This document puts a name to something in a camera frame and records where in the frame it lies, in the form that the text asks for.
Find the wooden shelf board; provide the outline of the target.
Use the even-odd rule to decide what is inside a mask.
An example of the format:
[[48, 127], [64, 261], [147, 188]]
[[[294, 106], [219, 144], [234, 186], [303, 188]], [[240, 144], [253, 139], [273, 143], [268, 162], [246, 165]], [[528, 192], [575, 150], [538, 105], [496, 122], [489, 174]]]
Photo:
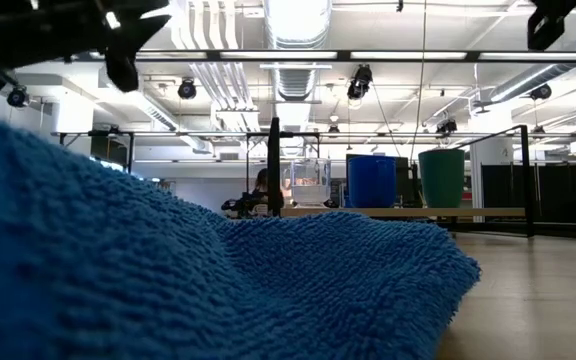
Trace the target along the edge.
[[283, 217], [323, 213], [358, 213], [376, 218], [403, 217], [524, 217], [523, 208], [284, 208]]

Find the black partition curtain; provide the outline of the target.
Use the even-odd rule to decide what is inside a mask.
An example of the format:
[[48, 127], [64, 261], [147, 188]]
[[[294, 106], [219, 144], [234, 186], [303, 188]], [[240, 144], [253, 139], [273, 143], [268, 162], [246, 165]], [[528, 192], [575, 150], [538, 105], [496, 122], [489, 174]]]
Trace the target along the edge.
[[[482, 165], [486, 208], [524, 207], [521, 165]], [[535, 184], [534, 215], [540, 222], [576, 223], [576, 165], [540, 165], [530, 175]]]

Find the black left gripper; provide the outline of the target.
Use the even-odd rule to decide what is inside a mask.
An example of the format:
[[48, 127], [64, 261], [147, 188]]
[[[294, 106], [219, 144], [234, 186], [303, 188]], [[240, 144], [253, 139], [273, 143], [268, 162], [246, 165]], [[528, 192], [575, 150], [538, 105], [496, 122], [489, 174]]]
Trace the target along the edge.
[[31, 37], [31, 64], [97, 51], [107, 75], [122, 92], [138, 88], [136, 53], [163, 28], [170, 15], [140, 16], [169, 0], [40, 0], [38, 33]]

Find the blue mug with handle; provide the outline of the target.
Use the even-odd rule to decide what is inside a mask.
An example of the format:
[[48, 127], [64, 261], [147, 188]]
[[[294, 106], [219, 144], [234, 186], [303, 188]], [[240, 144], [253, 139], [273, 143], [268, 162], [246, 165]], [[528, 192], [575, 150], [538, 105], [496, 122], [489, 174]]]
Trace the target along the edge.
[[394, 157], [361, 155], [347, 161], [349, 200], [354, 208], [392, 208], [397, 200]]

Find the silver ribbed air duct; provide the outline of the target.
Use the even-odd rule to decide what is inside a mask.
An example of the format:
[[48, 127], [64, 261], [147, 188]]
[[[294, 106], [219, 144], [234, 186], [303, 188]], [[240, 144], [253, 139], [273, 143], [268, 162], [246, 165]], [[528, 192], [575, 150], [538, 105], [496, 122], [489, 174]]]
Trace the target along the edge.
[[[332, 0], [263, 0], [265, 33], [273, 50], [321, 50], [327, 40]], [[278, 69], [272, 72], [277, 95], [285, 101], [308, 100], [318, 80], [317, 70]]]

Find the person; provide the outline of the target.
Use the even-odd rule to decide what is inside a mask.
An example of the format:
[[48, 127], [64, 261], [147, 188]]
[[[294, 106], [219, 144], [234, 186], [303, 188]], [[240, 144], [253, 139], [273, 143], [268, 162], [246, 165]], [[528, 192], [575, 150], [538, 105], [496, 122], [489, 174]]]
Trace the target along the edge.
[[250, 194], [249, 209], [252, 210], [255, 206], [260, 204], [267, 204], [268, 201], [268, 169], [263, 168], [257, 173], [255, 187]]

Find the blue microfibre cloth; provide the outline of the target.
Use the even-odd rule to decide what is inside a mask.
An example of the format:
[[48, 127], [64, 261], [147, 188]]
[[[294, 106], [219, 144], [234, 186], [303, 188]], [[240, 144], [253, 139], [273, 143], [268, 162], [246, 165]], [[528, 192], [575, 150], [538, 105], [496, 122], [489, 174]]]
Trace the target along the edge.
[[230, 220], [0, 122], [0, 360], [427, 360], [479, 276], [434, 225]]

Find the green plastic cup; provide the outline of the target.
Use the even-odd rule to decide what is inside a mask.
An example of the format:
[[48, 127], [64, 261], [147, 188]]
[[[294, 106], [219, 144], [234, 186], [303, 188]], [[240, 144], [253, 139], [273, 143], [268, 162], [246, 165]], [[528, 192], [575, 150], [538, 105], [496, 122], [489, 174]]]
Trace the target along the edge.
[[463, 195], [465, 152], [434, 149], [419, 154], [422, 193], [429, 208], [459, 208]]

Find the black metal frame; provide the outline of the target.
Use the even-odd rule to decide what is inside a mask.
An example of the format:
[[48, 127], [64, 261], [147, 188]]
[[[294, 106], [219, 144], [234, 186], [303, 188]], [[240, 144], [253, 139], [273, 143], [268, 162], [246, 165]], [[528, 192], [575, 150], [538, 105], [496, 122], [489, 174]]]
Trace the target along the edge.
[[[300, 136], [314, 136], [317, 141], [320, 139], [319, 133], [306, 133], [299, 132]], [[279, 129], [279, 118], [275, 117], [271, 121], [271, 127], [268, 133], [264, 132], [244, 132], [242, 136], [246, 139], [246, 144], [249, 144], [249, 140], [253, 136], [261, 136], [268, 138], [270, 141], [270, 150], [267, 155], [267, 168], [269, 171], [269, 185], [271, 187], [271, 199], [270, 199], [270, 214], [272, 216], [282, 216], [281, 209], [279, 206], [279, 197], [277, 193], [280, 191], [280, 180], [281, 180], [281, 170], [280, 170], [280, 140], [282, 138], [290, 138], [297, 136], [297, 133], [284, 132]], [[132, 167], [134, 163], [134, 150], [135, 150], [135, 137], [137, 133], [134, 131], [106, 131], [106, 130], [90, 130], [86, 132], [52, 132], [52, 136], [57, 136], [59, 138], [59, 144], [65, 148], [69, 147], [76, 139], [81, 136], [87, 137], [116, 137], [116, 136], [127, 136], [129, 138], [129, 145], [127, 150], [127, 160], [126, 165], [123, 170], [128, 174], [133, 174]], [[527, 204], [523, 207], [525, 210], [524, 230], [525, 237], [532, 239], [535, 236], [535, 222], [532, 212], [531, 202], [534, 200], [534, 195], [529, 189], [524, 190], [524, 197]], [[448, 218], [450, 220], [450, 227], [456, 228], [457, 220], [459, 217], [438, 217], [438, 218]]]

